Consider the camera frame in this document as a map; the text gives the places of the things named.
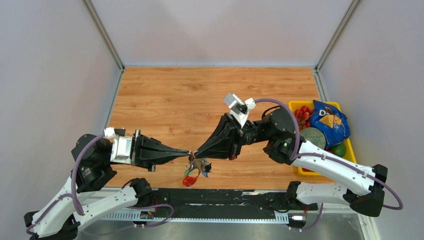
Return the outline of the keyring bundle with red tag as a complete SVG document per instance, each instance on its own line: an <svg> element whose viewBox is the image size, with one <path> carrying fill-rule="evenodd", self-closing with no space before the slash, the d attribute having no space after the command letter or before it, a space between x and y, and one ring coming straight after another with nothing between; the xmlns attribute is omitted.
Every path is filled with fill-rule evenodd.
<svg viewBox="0 0 424 240"><path fill-rule="evenodd" d="M212 163L209 162L207 158L196 157L196 153L197 150L188 156L188 165L186 166L182 180L182 185L184 187L193 186L197 182L199 176L208 178L212 171Z"/></svg>

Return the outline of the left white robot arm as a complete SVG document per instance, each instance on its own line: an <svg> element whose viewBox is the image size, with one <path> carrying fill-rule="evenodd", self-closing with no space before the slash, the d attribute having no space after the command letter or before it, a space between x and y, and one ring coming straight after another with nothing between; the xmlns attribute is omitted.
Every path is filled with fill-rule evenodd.
<svg viewBox="0 0 424 240"><path fill-rule="evenodd" d="M84 201L117 175L113 165L131 165L153 172L156 166L187 157L189 150L172 148L137 130L108 127L100 135L84 134L71 151L74 166L63 187L41 210L24 215L32 240L73 240L90 224L123 208L156 209L145 178L134 178L117 193L96 202Z"/></svg>

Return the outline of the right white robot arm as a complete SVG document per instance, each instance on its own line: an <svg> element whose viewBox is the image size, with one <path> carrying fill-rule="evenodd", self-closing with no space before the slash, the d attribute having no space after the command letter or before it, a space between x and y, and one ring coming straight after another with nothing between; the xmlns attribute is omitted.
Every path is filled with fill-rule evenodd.
<svg viewBox="0 0 424 240"><path fill-rule="evenodd" d="M263 151L279 164L305 168L325 176L332 183L292 181L286 204L292 209L314 203L339 204L369 217L378 217L384 206L385 166L360 165L311 143L295 138L295 126L287 110L278 108L261 120L241 125L230 113L224 114L211 136L194 153L197 159L234 160L243 146L266 142Z"/></svg>

